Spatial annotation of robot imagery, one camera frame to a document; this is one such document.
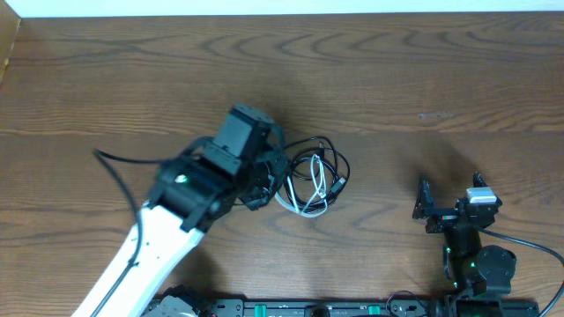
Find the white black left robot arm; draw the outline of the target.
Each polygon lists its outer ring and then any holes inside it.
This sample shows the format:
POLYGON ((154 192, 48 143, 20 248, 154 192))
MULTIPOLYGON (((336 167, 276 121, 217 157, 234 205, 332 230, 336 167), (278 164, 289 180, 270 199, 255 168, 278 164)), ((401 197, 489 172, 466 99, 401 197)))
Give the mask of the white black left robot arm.
POLYGON ((235 205, 267 205, 288 175, 282 129, 265 112, 236 104, 216 136, 201 136, 159 161, 143 205, 124 194, 135 223, 77 316, 139 316, 177 264, 235 205))

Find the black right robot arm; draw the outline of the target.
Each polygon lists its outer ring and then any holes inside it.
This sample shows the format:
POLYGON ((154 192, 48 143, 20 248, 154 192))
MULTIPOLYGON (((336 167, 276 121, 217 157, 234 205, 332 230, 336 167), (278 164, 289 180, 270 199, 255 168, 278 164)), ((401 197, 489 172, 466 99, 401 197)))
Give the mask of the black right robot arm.
POLYGON ((432 197, 430 183, 419 180, 413 209, 414 219, 425 219, 427 233, 445 237, 443 265, 455 291, 429 303, 430 316, 502 316, 501 298, 511 292, 516 272, 516 256, 495 246, 483 246, 479 232, 494 223, 501 199, 479 173, 472 175, 472 186, 452 208, 439 208, 432 197))

